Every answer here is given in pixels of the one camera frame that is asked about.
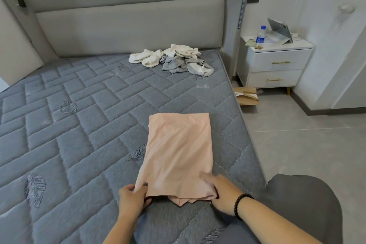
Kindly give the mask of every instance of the white nightstand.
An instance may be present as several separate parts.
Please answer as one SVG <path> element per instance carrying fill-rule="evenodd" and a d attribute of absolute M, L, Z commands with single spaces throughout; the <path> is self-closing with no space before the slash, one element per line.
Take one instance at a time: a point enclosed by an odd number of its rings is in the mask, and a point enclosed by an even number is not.
<path fill-rule="evenodd" d="M 248 47 L 245 43 L 255 36 L 240 38 L 236 73 L 245 87 L 287 87 L 287 93 L 296 86 L 314 46 L 301 39 L 292 44 L 264 44 L 263 49 Z"/>

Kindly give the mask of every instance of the hand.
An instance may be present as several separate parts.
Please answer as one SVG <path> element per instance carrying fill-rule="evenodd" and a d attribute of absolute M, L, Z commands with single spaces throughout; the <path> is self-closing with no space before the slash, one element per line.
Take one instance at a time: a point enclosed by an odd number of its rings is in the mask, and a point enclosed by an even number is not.
<path fill-rule="evenodd" d="M 141 211 L 151 203 L 151 198 L 145 200 L 148 187 L 143 185 L 138 191 L 133 193 L 135 184 L 129 184 L 121 188 L 119 193 L 119 214 L 118 219 L 130 221 L 137 224 Z"/>
<path fill-rule="evenodd" d="M 213 184 L 217 190 L 218 198 L 212 200 L 214 207 L 223 213 L 234 216 L 235 202 L 243 192 L 221 174 L 216 177 L 201 172 L 199 176 L 201 179 Z"/>

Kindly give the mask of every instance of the water bottle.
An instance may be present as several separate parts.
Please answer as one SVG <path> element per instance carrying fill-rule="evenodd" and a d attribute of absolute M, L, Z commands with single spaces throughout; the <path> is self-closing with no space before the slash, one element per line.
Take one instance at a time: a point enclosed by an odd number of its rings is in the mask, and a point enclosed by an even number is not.
<path fill-rule="evenodd" d="M 261 30 L 259 31 L 258 35 L 257 35 L 257 40 L 256 40 L 256 45 L 255 48 L 256 49 L 262 49 L 263 48 L 263 43 L 264 43 L 264 38 L 266 37 L 266 26 L 262 25 L 261 26 Z"/>

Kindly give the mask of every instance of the folded pink garment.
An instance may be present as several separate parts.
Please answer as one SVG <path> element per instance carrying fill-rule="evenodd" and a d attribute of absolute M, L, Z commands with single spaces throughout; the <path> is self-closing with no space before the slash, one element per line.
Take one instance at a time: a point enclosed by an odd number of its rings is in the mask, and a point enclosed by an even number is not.
<path fill-rule="evenodd" d="M 146 196 L 168 196 L 182 206 L 211 200 L 215 189 L 199 178 L 212 172 L 211 125 L 208 113 L 158 113 L 150 116 L 144 163 L 135 191 L 149 184 Z"/>

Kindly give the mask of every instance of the black bead bracelet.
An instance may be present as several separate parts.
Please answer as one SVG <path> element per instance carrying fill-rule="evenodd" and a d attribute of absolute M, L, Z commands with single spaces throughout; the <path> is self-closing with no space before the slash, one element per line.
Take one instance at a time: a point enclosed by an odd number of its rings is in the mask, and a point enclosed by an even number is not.
<path fill-rule="evenodd" d="M 240 221 L 242 221 L 243 219 L 240 218 L 239 214 L 238 214 L 238 204 L 240 202 L 241 199 L 243 199 L 244 197 L 249 197 L 251 199 L 254 200 L 253 196 L 249 195 L 249 194 L 241 194 L 237 199 L 236 199 L 236 202 L 235 202 L 235 205 L 234 205 L 234 214 L 236 216 L 236 218 L 238 218 Z"/>

